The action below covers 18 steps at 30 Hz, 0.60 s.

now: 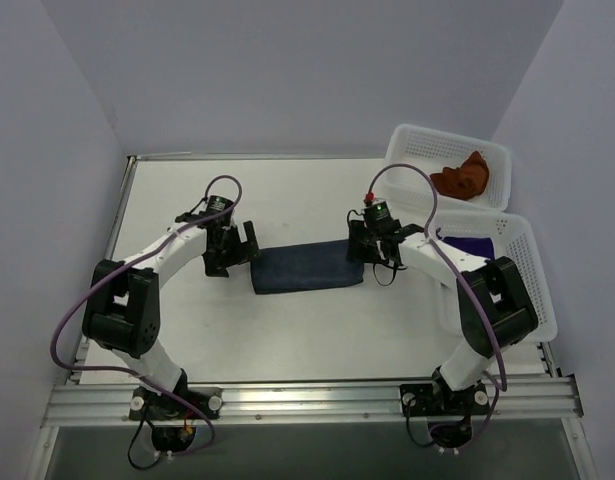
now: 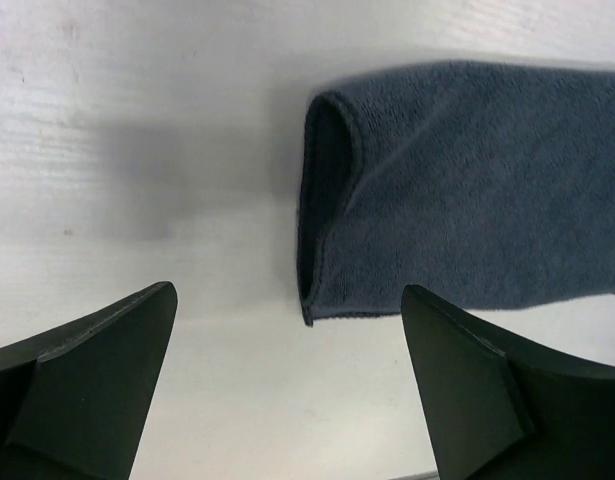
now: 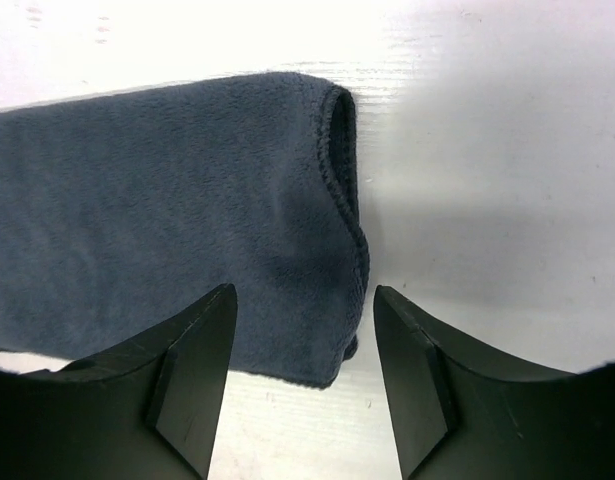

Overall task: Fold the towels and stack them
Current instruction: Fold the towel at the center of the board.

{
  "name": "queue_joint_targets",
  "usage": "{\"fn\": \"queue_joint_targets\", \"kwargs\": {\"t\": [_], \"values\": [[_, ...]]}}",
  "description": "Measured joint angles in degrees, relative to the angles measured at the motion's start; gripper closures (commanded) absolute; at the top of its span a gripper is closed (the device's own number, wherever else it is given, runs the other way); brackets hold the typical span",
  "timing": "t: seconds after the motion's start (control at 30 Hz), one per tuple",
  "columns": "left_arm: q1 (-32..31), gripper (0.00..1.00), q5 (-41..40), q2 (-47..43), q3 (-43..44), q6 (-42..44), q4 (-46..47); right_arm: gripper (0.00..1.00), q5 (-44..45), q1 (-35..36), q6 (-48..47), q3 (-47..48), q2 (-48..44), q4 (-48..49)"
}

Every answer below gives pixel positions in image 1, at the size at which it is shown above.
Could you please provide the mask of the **blue denim towel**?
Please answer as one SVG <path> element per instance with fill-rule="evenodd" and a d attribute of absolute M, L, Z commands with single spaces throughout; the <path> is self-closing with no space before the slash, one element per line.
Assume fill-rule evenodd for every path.
<path fill-rule="evenodd" d="M 348 241 L 266 248 L 250 264 L 257 295 L 352 287 L 363 282 L 362 261 L 348 261 Z"/>

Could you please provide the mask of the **purple towel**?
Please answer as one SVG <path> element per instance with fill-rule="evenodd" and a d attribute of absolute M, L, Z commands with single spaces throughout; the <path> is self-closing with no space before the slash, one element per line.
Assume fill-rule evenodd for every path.
<path fill-rule="evenodd" d="M 458 250 L 471 255 L 484 257 L 487 259 L 495 258 L 494 244 L 488 237 L 457 237 L 445 235 L 441 229 L 436 230 L 436 235 L 439 240 L 450 245 Z"/>

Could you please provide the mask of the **orange brown towel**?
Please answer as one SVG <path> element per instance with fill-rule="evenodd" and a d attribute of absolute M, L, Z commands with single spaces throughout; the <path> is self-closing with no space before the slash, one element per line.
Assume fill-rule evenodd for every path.
<path fill-rule="evenodd" d="M 474 151 L 459 167 L 444 167 L 430 178 L 440 195 L 467 201 L 484 193 L 490 170 L 481 153 Z"/>

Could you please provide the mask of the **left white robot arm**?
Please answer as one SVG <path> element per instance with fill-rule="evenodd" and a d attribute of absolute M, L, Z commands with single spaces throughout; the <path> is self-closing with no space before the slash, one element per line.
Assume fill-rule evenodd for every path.
<path fill-rule="evenodd" d="M 200 257 L 205 275 L 227 278 L 228 269 L 260 257 L 254 223 L 237 224 L 235 202 L 218 195 L 198 213 L 176 217 L 167 233 L 145 250 L 95 267 L 82 322 L 85 337 L 120 358 L 147 389 L 188 397 L 187 376 L 159 341 L 160 290 Z"/>

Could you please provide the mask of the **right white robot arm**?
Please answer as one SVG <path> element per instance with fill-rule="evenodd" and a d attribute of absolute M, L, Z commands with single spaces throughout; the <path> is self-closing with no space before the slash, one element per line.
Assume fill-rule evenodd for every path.
<path fill-rule="evenodd" d="M 431 224 L 403 225 L 384 200 L 350 211 L 349 261 L 381 265 L 397 274 L 413 269 L 455 294 L 463 339 L 437 369 L 436 383 L 463 392 L 482 380 L 493 363 L 506 376 L 503 351 L 524 340 L 539 319 L 514 261 L 489 259 L 460 250 L 435 238 Z"/>

